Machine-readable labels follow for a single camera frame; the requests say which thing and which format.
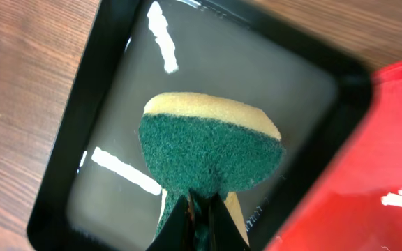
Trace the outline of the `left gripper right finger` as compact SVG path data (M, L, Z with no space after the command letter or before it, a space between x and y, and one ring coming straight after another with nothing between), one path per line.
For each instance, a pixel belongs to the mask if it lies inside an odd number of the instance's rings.
M215 195L209 205L209 249L211 251L250 251L246 224L235 192L222 200Z

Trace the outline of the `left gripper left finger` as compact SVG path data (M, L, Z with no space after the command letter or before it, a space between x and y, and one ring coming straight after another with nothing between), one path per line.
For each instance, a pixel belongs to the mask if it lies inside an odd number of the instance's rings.
M192 190L180 196L161 231L147 251L194 251L195 205Z

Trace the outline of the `green yellow sponge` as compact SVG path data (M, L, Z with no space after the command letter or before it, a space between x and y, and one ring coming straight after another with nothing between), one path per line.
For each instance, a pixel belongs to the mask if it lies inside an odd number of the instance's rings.
M163 189L157 231L193 190L205 199L219 195L248 240L237 193L267 180L285 153L280 132L261 109L202 93L158 94L144 106L139 140Z

